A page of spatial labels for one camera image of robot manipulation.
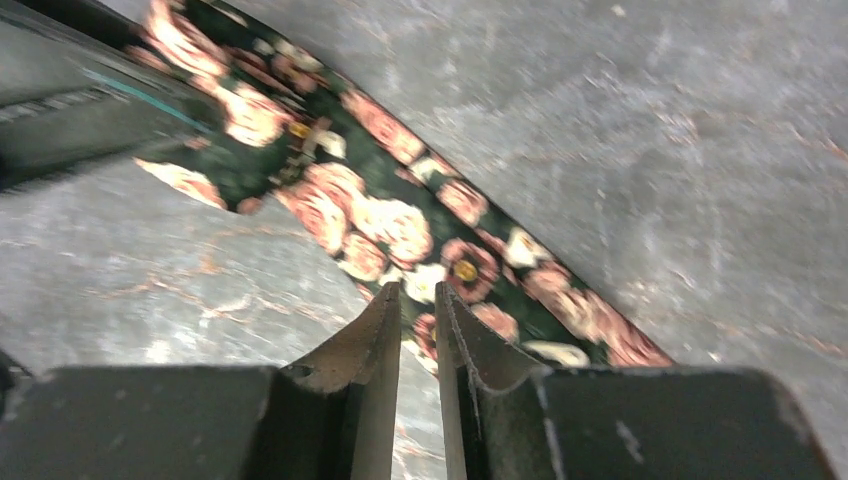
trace yellow flower center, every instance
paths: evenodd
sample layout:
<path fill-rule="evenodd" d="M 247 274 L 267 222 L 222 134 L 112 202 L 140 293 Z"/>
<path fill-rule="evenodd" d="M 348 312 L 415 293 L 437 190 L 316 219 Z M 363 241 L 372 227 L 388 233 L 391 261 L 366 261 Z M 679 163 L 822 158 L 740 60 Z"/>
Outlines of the yellow flower center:
<path fill-rule="evenodd" d="M 298 138 L 306 138 L 312 129 L 302 123 L 294 122 L 289 125 L 289 131 Z"/>
<path fill-rule="evenodd" d="M 453 266 L 453 274 L 463 282 L 473 282 L 477 279 L 477 268 L 468 260 L 460 260 Z"/>

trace pink rose print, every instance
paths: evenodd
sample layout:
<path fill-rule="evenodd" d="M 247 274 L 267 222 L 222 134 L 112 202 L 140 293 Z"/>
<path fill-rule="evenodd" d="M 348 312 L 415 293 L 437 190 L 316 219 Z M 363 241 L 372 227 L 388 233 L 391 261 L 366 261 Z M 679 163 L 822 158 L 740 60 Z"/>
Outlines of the pink rose print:
<path fill-rule="evenodd" d="M 436 165 L 438 165 L 438 167 L 436 168 L 436 171 L 441 173 L 442 175 L 444 175 L 446 177 L 458 177 L 459 176 L 459 172 L 457 172 L 455 168 L 451 167 L 450 164 L 448 162 L 446 162 L 445 159 L 440 157 L 439 155 L 431 155 L 430 159 L 432 159 L 434 162 L 436 162 Z"/>
<path fill-rule="evenodd" d="M 405 168 L 396 168 L 395 169 L 395 176 L 397 176 L 398 178 L 400 178 L 402 180 L 406 180 L 407 182 L 415 185 L 416 187 L 423 187 L 424 186 L 424 184 L 421 183 L 420 180 L 415 178 L 415 175 L 411 174 L 409 172 L 409 170 L 407 170 Z"/>
<path fill-rule="evenodd" d="M 188 84 L 215 98 L 218 98 L 218 91 L 221 88 L 220 85 L 218 85 L 217 78 L 201 77 L 199 75 L 189 78 Z"/>
<path fill-rule="evenodd" d="M 574 336 L 609 346 L 609 360 L 619 367 L 661 367 L 672 364 L 660 348 L 613 310 L 595 292 L 568 289 L 539 297 Z"/>
<path fill-rule="evenodd" d="M 236 207 L 236 212 L 241 215 L 255 215 L 262 209 L 262 199 L 256 197 L 245 198 Z"/>
<path fill-rule="evenodd" d="M 227 55 L 181 15 L 169 0 L 153 0 L 147 18 L 147 42 L 171 63 L 194 75 L 219 78 L 227 72 Z"/>
<path fill-rule="evenodd" d="M 494 303 L 478 303 L 471 313 L 508 342 L 518 340 L 518 322 Z"/>
<path fill-rule="evenodd" d="M 253 147 L 270 144 L 294 121 L 277 102 L 243 82 L 232 92 L 218 87 L 214 96 L 227 110 L 227 134 Z"/>
<path fill-rule="evenodd" d="M 275 56 L 271 65 L 277 75 L 290 79 L 299 93 L 314 92 L 318 88 L 318 81 L 311 74 L 300 71 L 294 60 L 285 55 Z"/>
<path fill-rule="evenodd" d="M 362 197 L 365 180 L 341 163 L 314 163 L 306 169 L 305 179 L 326 193 L 345 215 L 351 215 L 354 199 Z"/>
<path fill-rule="evenodd" d="M 462 180 L 450 180 L 439 189 L 436 197 L 470 227 L 477 225 L 489 209 L 486 198 Z"/>
<path fill-rule="evenodd" d="M 404 270 L 413 268 L 433 249 L 424 214 L 400 200 L 361 198 L 353 203 L 351 220 L 371 241 L 387 244 L 392 262 Z"/>
<path fill-rule="evenodd" d="M 356 289 L 359 290 L 359 293 L 362 295 L 362 298 L 365 299 L 366 302 L 371 302 L 374 300 L 374 294 L 371 293 L 371 290 L 368 290 L 368 287 L 365 285 L 356 284 Z"/>
<path fill-rule="evenodd" d="M 515 278 L 515 272 L 513 272 L 511 268 L 504 265 L 504 267 L 501 269 L 501 272 L 503 273 L 504 278 L 506 278 L 509 283 L 513 285 L 518 285 L 518 279 Z"/>
<path fill-rule="evenodd" d="M 397 161 L 412 163 L 424 144 L 361 92 L 343 93 L 342 104 Z"/>
<path fill-rule="evenodd" d="M 343 269 L 350 276 L 373 282 L 386 267 L 386 255 L 363 235 L 353 233 L 345 239 L 343 262 Z"/>
<path fill-rule="evenodd" d="M 291 89 L 282 84 L 271 75 L 268 64 L 259 55 L 243 50 L 241 48 L 227 48 L 226 52 L 235 60 L 238 67 L 251 76 L 255 77 L 265 85 L 277 89 L 283 93 L 293 93 Z"/>
<path fill-rule="evenodd" d="M 150 163 L 138 159 L 136 163 L 146 172 L 189 197 L 213 207 L 227 209 L 227 203 L 221 199 L 218 187 L 205 175 L 170 163 Z"/>
<path fill-rule="evenodd" d="M 480 237 L 480 240 L 483 240 L 483 243 L 485 243 L 486 246 L 491 248 L 498 255 L 503 256 L 503 252 L 506 250 L 506 242 L 481 228 L 475 228 L 474 233 Z"/>
<path fill-rule="evenodd" d="M 348 228 L 347 219 L 342 209 L 326 193 L 314 184 L 304 182 L 279 190 L 276 196 L 327 253 L 335 255 L 341 250 Z"/>
<path fill-rule="evenodd" d="M 436 317 L 431 313 L 422 313 L 415 320 L 413 326 L 415 332 L 415 343 L 418 348 L 432 360 L 436 360 Z"/>
<path fill-rule="evenodd" d="M 476 303 L 492 290 L 498 279 L 498 263 L 489 252 L 461 239 L 442 247 L 442 265 L 448 268 L 446 282 L 467 303 Z"/>
<path fill-rule="evenodd" d="M 543 262 L 524 278 L 524 291 L 527 295 L 541 301 L 545 297 L 556 298 L 561 292 L 571 288 L 571 272 L 556 262 Z"/>

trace gray floor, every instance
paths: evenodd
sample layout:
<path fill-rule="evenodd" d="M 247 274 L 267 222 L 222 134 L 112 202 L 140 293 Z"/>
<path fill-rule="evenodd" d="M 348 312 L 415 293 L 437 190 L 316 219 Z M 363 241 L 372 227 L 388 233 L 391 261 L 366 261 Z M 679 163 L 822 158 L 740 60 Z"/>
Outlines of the gray floor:
<path fill-rule="evenodd" d="M 238 3 L 678 360 L 783 379 L 848 478 L 848 2 Z M 284 363 L 364 305 L 281 206 L 217 212 L 130 164 L 2 199 L 0 232 L 0 343 L 39 369 Z M 394 477 L 444 478 L 436 382 L 402 361 Z"/>

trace teal stripe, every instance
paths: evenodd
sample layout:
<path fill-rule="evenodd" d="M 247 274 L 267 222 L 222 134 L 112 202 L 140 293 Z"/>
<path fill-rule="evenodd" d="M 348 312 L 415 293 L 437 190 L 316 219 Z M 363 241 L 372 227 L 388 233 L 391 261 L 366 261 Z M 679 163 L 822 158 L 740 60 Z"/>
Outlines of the teal stripe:
<path fill-rule="evenodd" d="M 165 112 L 165 113 L 167 113 L 167 114 L 169 114 L 173 117 L 176 117 L 176 118 L 182 120 L 183 122 L 191 125 L 192 127 L 200 130 L 203 133 L 210 133 L 211 132 L 211 130 L 209 128 L 207 128 L 205 125 L 203 125 L 202 123 L 197 122 L 195 120 L 192 120 L 190 117 L 187 117 L 185 114 L 183 114 L 183 112 L 177 110 L 176 108 L 174 108 L 170 105 L 167 105 L 166 103 L 162 102 L 161 100 L 157 99 L 156 97 L 148 95 L 148 94 L 142 92 L 141 90 L 133 88 L 133 87 L 126 85 L 124 83 L 121 83 L 118 80 L 115 80 L 114 78 L 109 78 L 109 77 L 101 75 L 97 72 L 93 72 L 93 71 L 91 71 L 87 68 L 84 68 L 83 72 L 85 73 L 85 76 L 87 76 L 88 78 L 91 78 L 93 80 L 97 80 L 98 82 L 101 82 L 105 85 L 108 85 L 108 86 L 114 88 L 115 90 L 120 90 L 121 92 L 132 95 L 132 96 L 138 98 L 139 100 L 142 100 L 142 101 L 158 108 L 159 110 L 161 110 L 161 111 L 163 111 L 163 112 Z"/>

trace floral fabric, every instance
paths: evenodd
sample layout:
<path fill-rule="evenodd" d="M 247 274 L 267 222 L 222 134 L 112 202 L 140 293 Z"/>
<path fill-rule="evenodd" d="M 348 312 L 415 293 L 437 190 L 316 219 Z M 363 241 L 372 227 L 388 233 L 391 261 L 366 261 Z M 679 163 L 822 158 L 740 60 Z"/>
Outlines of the floral fabric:
<path fill-rule="evenodd" d="M 671 363 L 352 82 L 217 0 L 153 0 L 126 53 L 216 98 L 220 128 L 137 159 L 175 189 L 250 214 L 288 207 L 370 299 L 404 293 L 404 342 L 435 372 L 435 285 L 506 341 L 571 366 Z"/>

